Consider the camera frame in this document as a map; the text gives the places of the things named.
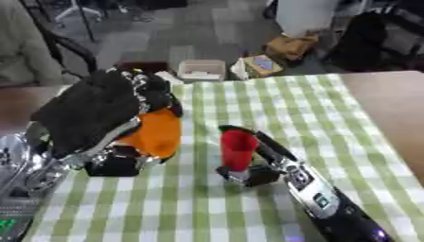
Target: cardboard box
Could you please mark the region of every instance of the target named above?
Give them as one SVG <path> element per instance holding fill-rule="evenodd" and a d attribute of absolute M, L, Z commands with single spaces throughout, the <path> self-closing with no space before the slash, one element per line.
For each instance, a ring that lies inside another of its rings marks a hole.
<path fill-rule="evenodd" d="M 282 73 L 283 68 L 265 55 L 243 59 L 249 78 L 266 78 Z"/>
<path fill-rule="evenodd" d="M 278 61 L 297 61 L 302 59 L 317 42 L 317 34 L 309 34 L 303 38 L 289 38 L 282 35 L 267 43 L 265 53 Z"/>

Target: table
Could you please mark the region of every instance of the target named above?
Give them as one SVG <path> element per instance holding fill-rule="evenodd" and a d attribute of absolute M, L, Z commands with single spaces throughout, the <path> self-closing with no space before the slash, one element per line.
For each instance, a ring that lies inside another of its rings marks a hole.
<path fill-rule="evenodd" d="M 346 89 L 345 79 L 175 86 L 185 109 L 178 154 L 130 179 L 71 172 L 37 215 L 28 241 L 323 241 L 281 181 L 240 190 L 216 174 L 222 124 L 272 135 L 397 241 L 422 241 L 422 186 Z M 36 108 L 32 102 L 26 106 Z"/>
<path fill-rule="evenodd" d="M 424 185 L 424 75 L 415 71 L 342 75 L 399 155 Z M 59 86 L 0 90 L 0 135 L 22 130 Z"/>

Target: green light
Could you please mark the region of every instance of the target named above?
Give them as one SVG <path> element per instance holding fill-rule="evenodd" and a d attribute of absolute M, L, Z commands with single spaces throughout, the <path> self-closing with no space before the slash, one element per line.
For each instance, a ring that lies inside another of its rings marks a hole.
<path fill-rule="evenodd" d="M 15 224 L 16 219 L 3 219 L 0 220 L 0 233 L 6 232 L 8 229 L 10 229 L 13 224 Z"/>

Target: box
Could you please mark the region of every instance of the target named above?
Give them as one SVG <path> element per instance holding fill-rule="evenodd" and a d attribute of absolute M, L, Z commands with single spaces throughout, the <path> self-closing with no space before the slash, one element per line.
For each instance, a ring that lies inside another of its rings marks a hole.
<path fill-rule="evenodd" d="M 280 75 L 283 68 L 265 55 L 246 57 L 243 59 L 249 78 L 266 78 Z"/>
<path fill-rule="evenodd" d="M 318 42 L 318 35 L 311 33 L 303 38 L 278 36 L 266 44 L 265 53 L 272 59 L 298 61 Z"/>
<path fill-rule="evenodd" d="M 178 68 L 178 77 L 185 83 L 224 81 L 225 74 L 225 62 L 222 60 L 185 60 Z"/>

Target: white container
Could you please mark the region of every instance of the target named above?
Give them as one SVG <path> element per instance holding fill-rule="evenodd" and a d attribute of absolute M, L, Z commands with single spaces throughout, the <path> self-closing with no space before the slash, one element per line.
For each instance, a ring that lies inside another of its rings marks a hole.
<path fill-rule="evenodd" d="M 276 21 L 289 37 L 303 37 L 309 30 L 328 29 L 339 0 L 277 0 Z"/>
<path fill-rule="evenodd" d="M 224 81 L 225 62 L 222 60 L 185 60 L 178 67 L 178 77 L 185 83 Z"/>

